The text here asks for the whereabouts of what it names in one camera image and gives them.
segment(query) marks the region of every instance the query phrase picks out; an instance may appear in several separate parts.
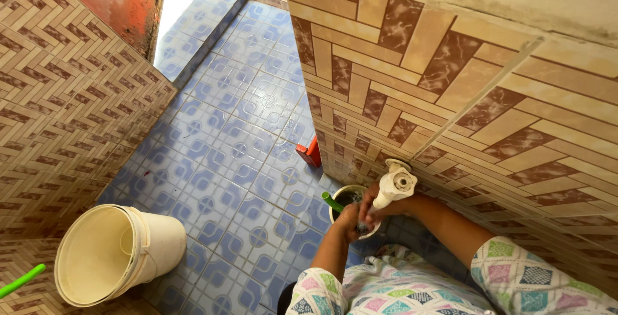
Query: person's arm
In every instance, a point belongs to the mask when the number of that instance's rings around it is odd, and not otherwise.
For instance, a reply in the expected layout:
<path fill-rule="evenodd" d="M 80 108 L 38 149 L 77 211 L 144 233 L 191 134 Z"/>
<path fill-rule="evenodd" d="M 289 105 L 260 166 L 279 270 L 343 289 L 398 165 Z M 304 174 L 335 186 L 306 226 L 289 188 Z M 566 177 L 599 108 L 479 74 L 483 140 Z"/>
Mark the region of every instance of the person's arm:
<path fill-rule="evenodd" d="M 407 215 L 421 221 L 468 269 L 474 254 L 483 244 L 496 236 L 470 221 L 452 208 L 424 194 L 391 202 L 381 210 L 370 210 L 378 195 L 379 184 L 365 192 L 359 210 L 359 220 L 373 225 L 389 215 Z"/>
<path fill-rule="evenodd" d="M 348 245 L 360 237 L 356 231 L 358 204 L 346 205 L 335 223 L 324 235 L 311 268 L 322 268 L 343 282 Z"/>

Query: blue tile floor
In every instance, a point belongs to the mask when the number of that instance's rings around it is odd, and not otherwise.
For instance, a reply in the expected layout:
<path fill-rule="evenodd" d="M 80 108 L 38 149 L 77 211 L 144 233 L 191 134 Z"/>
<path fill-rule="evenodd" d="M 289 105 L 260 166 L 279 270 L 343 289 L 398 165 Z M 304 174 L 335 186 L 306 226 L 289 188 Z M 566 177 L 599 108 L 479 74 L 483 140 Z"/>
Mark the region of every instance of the blue tile floor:
<path fill-rule="evenodd" d="M 143 286 L 163 314 L 274 314 L 330 224 L 341 185 L 295 152 L 314 136 L 289 12 L 250 1 L 98 200 L 176 217 L 183 262 Z M 465 281 L 433 236 L 404 217 L 354 243 L 347 266 L 402 243 Z"/>

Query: patterned shirt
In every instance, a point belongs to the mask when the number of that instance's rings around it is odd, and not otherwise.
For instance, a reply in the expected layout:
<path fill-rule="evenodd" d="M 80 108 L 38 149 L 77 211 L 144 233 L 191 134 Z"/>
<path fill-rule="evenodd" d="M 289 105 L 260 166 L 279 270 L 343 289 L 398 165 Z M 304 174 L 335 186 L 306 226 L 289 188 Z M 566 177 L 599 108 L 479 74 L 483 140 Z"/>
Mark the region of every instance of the patterned shirt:
<path fill-rule="evenodd" d="M 343 285 L 321 268 L 302 272 L 287 315 L 494 314 L 487 299 L 399 245 L 345 271 Z M 490 239 L 472 277 L 506 314 L 618 314 L 618 302 L 517 246 Z"/>

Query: white bucket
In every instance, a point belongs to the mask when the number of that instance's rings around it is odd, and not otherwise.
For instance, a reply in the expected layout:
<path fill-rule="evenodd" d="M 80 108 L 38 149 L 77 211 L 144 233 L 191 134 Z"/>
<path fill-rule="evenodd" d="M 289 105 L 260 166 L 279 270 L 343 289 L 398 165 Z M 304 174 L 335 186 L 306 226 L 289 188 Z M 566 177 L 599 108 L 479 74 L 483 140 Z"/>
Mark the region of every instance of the white bucket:
<path fill-rule="evenodd" d="M 81 215 L 62 238 L 56 287 L 67 303 L 92 306 L 171 271 L 186 247 L 185 229 L 174 217 L 99 205 Z"/>
<path fill-rule="evenodd" d="M 367 190 L 367 187 L 361 186 L 361 185 L 347 185 L 347 186 L 343 186 L 341 187 L 337 192 L 335 192 L 335 195 L 332 196 L 332 199 L 337 201 L 337 197 L 339 196 L 339 194 L 343 193 L 343 192 L 356 192 L 356 193 L 364 193 Z M 335 219 L 332 217 L 332 208 L 329 207 L 328 210 L 328 214 L 331 217 L 331 223 L 335 223 Z M 367 239 L 370 236 L 374 235 L 375 232 L 378 231 L 378 229 L 380 228 L 380 226 L 382 225 L 382 222 L 376 224 L 375 227 L 373 227 L 373 230 L 371 232 L 368 232 L 365 235 L 361 235 L 359 239 Z"/>

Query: green pipe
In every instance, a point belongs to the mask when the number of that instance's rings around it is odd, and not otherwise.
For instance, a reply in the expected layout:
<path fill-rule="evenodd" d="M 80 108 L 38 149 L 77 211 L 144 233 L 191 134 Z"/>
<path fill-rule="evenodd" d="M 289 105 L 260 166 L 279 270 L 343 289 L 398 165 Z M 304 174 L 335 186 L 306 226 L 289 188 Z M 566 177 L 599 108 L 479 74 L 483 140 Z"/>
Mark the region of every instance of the green pipe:
<path fill-rule="evenodd" d="M 323 192 L 322 193 L 322 199 L 324 199 L 324 201 L 336 212 L 341 213 L 344 210 L 343 205 L 341 205 L 340 203 L 336 202 L 332 197 L 331 194 L 328 192 Z"/>
<path fill-rule="evenodd" d="M 16 289 L 22 287 L 25 283 L 34 279 L 37 275 L 41 274 L 41 272 L 44 270 L 45 270 L 45 264 L 39 264 L 36 267 L 34 267 L 31 271 L 27 272 L 24 276 L 13 281 L 9 285 L 6 285 L 5 287 L 0 288 L 0 299 L 10 295 Z"/>

